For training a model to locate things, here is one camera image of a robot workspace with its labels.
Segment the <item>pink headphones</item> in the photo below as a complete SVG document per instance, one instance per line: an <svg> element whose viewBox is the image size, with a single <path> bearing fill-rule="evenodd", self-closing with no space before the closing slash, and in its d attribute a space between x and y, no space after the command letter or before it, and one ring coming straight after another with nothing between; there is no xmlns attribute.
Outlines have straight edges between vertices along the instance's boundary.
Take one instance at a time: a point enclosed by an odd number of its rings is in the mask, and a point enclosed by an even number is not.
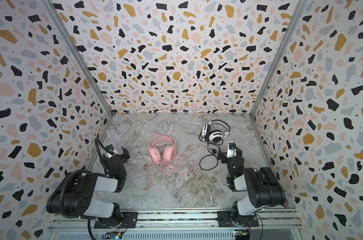
<svg viewBox="0 0 363 240"><path fill-rule="evenodd" d="M170 135L158 135L148 142L148 154L154 164L171 163L176 155L176 141Z"/></svg>

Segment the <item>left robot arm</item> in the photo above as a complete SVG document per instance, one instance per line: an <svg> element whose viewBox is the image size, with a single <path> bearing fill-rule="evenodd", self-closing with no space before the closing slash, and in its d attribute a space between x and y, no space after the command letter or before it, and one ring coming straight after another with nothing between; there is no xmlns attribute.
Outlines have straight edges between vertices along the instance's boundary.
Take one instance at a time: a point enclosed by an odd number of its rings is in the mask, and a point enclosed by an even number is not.
<svg viewBox="0 0 363 240"><path fill-rule="evenodd" d="M124 164L130 159L128 150L121 148L120 155L103 156L106 174L86 170L68 173L49 197L46 210L64 218L96 220L96 228L117 228L123 225L123 214L117 203L99 200L95 192L120 193L126 182L127 172Z"/></svg>

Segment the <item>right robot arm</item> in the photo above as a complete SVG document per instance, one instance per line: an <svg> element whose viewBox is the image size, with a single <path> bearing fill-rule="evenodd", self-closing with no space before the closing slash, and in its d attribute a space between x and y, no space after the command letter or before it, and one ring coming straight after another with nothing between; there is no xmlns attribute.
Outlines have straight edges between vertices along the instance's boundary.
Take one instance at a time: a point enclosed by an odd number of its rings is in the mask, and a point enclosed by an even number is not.
<svg viewBox="0 0 363 240"><path fill-rule="evenodd" d="M257 212L284 205L284 190L271 168L244 167L245 159L241 151L235 148L228 149L226 154L219 150L218 158L227 165L228 188L233 192L247 193L244 199L233 204L230 211L217 213L219 227L257 227Z"/></svg>

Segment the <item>white black headphones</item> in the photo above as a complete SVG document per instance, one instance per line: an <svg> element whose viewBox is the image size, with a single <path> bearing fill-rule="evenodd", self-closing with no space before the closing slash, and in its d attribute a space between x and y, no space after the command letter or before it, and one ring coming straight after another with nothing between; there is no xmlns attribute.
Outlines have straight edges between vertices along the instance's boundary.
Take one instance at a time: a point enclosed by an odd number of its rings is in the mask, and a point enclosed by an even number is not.
<svg viewBox="0 0 363 240"><path fill-rule="evenodd" d="M212 125L220 125L225 128L225 132L221 130L211 129ZM230 132L230 126L222 120L212 120L202 127L200 136L204 142L218 144Z"/></svg>

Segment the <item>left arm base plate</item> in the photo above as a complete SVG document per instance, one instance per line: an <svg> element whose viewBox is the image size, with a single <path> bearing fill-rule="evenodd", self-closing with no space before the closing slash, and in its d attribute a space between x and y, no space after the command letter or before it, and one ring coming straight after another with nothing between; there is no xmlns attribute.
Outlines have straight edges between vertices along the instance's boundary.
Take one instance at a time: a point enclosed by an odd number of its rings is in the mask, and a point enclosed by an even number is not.
<svg viewBox="0 0 363 240"><path fill-rule="evenodd" d="M134 229L138 220L138 212L122 212L110 218L98 219L95 229Z"/></svg>

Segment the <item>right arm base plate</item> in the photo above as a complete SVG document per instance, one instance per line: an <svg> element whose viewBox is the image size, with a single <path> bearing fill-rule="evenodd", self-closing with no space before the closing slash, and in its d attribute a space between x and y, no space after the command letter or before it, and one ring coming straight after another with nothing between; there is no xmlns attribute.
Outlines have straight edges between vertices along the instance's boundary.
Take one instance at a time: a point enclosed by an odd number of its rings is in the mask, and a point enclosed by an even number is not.
<svg viewBox="0 0 363 240"><path fill-rule="evenodd" d="M220 228L230 227L258 227L259 223L256 216L241 216L232 211L218 211L217 221Z"/></svg>

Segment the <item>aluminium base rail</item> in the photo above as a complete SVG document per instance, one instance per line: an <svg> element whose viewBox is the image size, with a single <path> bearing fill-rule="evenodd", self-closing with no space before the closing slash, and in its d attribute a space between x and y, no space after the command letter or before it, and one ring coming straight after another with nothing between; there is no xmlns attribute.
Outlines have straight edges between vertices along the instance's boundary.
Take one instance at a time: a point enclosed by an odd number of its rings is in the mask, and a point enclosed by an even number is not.
<svg viewBox="0 0 363 240"><path fill-rule="evenodd" d="M48 240L305 240L294 209L261 210L242 226L229 209L143 209L122 211L122 227L94 229L83 219L55 217Z"/></svg>

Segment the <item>left corner aluminium post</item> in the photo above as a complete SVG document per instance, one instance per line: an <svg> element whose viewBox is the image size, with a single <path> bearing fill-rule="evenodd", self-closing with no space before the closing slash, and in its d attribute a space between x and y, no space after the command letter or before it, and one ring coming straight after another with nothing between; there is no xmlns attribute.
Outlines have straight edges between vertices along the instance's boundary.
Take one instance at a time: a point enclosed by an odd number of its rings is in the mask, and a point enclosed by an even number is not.
<svg viewBox="0 0 363 240"><path fill-rule="evenodd" d="M81 55L79 54L79 51L77 50L76 45L71 40L70 34L67 31L64 23L62 22L59 14L54 8L54 5L52 1L41 1L42 5L47 12L48 16L51 18L52 22L54 23L56 29L60 33L62 40L65 42L65 44L68 47L68 50L72 54L74 60L78 64L81 72L85 75L85 78L87 79L88 83L92 87L92 90L98 100L100 101L100 105L104 108L104 111L106 112L108 118L113 118L112 111L109 109L109 106L107 104L107 101L103 97L97 83L95 82L90 70L88 69L87 65L85 64L84 60L82 59Z"/></svg>

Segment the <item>corner aluminium post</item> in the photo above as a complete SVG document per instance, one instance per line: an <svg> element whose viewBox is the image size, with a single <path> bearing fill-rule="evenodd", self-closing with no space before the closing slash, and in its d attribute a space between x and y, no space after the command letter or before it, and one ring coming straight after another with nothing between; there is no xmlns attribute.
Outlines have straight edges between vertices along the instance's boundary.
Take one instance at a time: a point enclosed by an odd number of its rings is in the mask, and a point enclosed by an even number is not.
<svg viewBox="0 0 363 240"><path fill-rule="evenodd" d="M260 103L262 102L262 99L263 99L263 95L264 93L266 92L267 90L267 87L268 85L270 84L271 80L272 80L272 77L279 65L279 62L280 60L282 59L284 53L285 53L285 48L287 47L288 43L289 43L289 40L296 28L296 25L299 21L299 18L300 16L302 15L304 9L305 9L305 6L307 4L307 0L300 0L298 1L297 3L297 6L293 12L293 15L292 15L292 19L289 23L289 25L287 26L287 30L286 30L286 33L285 35L283 36L282 38L282 41L277 49L277 52L276 52L276 55L272 61L272 64L269 68L269 71L266 75L266 79L264 81L264 83L262 84L262 86L260 87L260 91L259 91L259 94L256 98L256 101L254 103L254 106L250 112L250 117L251 119L253 119L253 117L256 115L256 112L257 112L257 108L258 106L260 105Z"/></svg>
<svg viewBox="0 0 363 240"><path fill-rule="evenodd" d="M56 29L60 33L62 40L65 42L65 44L68 47L68 50L72 54L74 60L78 64L81 72L85 75L85 78L87 79L88 83L92 87L92 90L98 100L100 101L100 105L104 108L104 111L106 112L108 118L113 118L112 111L109 109L109 106L107 104L107 101L103 97L97 83L95 82L90 70L88 69L87 65L85 64L84 60L82 59L81 55L79 54L79 51L77 50L76 45L71 40L70 34L67 31L64 23L62 22L59 14L54 8L54 5L52 1L41 1L42 5L47 12L48 16L51 18L52 22L54 23Z"/></svg>

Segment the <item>right corner aluminium post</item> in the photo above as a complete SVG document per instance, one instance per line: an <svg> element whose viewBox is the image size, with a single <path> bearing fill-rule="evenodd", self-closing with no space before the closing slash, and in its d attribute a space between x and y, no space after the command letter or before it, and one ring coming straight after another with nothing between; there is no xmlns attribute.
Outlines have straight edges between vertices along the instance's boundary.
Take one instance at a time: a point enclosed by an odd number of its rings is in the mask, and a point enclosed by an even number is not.
<svg viewBox="0 0 363 240"><path fill-rule="evenodd" d="M277 49L277 52L276 52L276 55L272 61L272 64L269 68L269 71L266 75L266 79L264 81L264 83L262 84L262 86L260 87L260 91L259 91L259 94L256 98L256 101L254 103L254 106L250 112L250 117L251 119L253 119L253 117L256 115L256 112L257 112L257 108L258 106L260 105L260 103L262 102L262 99L263 99L263 95L264 93L266 92L267 90L267 87L268 85L270 84L271 80L272 80L272 77L279 65L279 62L280 60L282 59L284 53L285 53L285 48L287 47L288 43L289 43L289 40L296 28L296 25L299 21L299 18L300 16L302 15L304 9L305 9L305 6L307 4L307 0L300 0L298 1L297 3L297 6L293 12L293 15L292 15L292 19L289 23L289 25L287 26L287 30L286 30L286 33L285 35L283 36L282 38L282 41Z"/></svg>

